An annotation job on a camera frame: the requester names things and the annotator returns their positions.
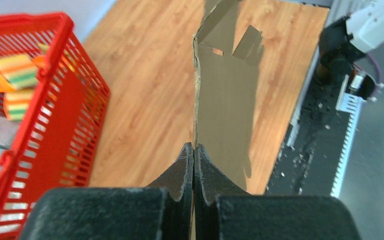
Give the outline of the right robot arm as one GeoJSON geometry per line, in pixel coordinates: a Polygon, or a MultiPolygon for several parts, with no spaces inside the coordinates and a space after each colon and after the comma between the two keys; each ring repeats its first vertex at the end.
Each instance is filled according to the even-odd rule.
{"type": "Polygon", "coordinates": [[[337,19],[319,36],[316,75],[349,75],[354,62],[384,43],[384,0],[337,19]]]}

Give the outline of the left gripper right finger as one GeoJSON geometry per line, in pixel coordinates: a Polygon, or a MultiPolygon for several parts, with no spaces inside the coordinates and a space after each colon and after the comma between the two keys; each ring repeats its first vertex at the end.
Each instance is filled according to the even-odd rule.
{"type": "Polygon", "coordinates": [[[359,240],[346,206],[331,196],[252,195],[194,150],[198,240],[359,240]]]}

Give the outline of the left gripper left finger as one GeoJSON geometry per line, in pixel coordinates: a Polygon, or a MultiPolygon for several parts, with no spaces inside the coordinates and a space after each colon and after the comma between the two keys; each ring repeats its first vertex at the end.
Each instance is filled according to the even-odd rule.
{"type": "Polygon", "coordinates": [[[146,187],[59,187],[36,202],[21,240],[188,240],[193,148],[146,187]]]}

